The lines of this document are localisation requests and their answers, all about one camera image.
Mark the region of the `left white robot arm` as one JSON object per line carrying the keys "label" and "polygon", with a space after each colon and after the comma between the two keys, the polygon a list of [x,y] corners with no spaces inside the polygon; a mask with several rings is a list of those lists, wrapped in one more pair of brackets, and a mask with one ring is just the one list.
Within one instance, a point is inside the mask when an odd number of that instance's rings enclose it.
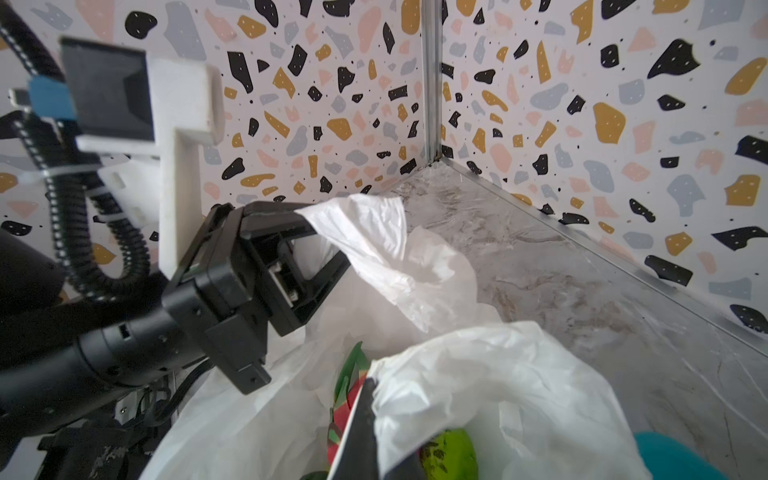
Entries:
{"label": "left white robot arm", "polygon": [[349,268],[296,203],[213,207],[169,278],[114,304],[75,301],[1,321],[1,460],[38,439],[42,479],[133,479],[192,379],[269,384],[268,335],[304,327]]}

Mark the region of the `green custard apple fruit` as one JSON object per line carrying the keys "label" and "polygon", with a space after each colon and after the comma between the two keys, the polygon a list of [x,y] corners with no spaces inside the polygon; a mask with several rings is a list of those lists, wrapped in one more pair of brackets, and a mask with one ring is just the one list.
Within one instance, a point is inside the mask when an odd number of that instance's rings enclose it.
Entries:
{"label": "green custard apple fruit", "polygon": [[445,430],[424,444],[419,459],[429,480],[477,480],[473,442],[462,428]]}

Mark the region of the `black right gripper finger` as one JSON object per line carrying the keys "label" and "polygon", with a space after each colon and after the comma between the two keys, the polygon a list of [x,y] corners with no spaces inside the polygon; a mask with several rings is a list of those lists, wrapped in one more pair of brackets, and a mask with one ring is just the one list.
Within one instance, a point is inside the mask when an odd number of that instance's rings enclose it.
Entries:
{"label": "black right gripper finger", "polygon": [[366,379],[358,391],[328,479],[378,480],[373,393],[376,382]]}

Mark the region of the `white plastic bag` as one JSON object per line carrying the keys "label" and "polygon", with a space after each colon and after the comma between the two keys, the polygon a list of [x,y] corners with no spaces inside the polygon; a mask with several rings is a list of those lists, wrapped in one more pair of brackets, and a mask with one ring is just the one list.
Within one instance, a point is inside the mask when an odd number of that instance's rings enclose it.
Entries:
{"label": "white plastic bag", "polygon": [[210,374],[145,478],[328,478],[334,388],[360,341],[376,382],[380,477],[421,474],[421,447],[456,428],[483,479],[649,477],[608,381],[537,323],[505,323],[480,302],[468,259],[409,228],[400,199],[356,194],[301,215],[350,269],[269,356],[268,385],[245,395]]}

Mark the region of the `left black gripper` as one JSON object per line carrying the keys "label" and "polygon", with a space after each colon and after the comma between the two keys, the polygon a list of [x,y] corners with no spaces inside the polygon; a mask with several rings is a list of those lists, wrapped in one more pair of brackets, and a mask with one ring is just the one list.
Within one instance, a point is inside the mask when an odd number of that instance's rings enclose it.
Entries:
{"label": "left black gripper", "polygon": [[[202,220],[163,292],[164,310],[229,381],[248,395],[270,383],[264,363],[270,311],[257,286],[247,240],[316,234],[298,213],[308,204],[217,204]],[[304,327],[350,266],[338,252],[307,279],[293,251],[279,248],[267,266],[270,323],[280,336]]]}

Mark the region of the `red dragon fruit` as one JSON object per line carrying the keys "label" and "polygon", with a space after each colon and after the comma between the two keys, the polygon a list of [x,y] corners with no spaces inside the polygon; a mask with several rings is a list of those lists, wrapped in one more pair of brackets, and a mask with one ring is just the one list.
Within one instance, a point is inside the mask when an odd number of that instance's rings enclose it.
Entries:
{"label": "red dragon fruit", "polygon": [[332,464],[341,445],[344,430],[352,408],[370,369],[371,361],[363,351],[363,342],[357,342],[350,350],[339,373],[330,409],[327,431],[327,459]]}

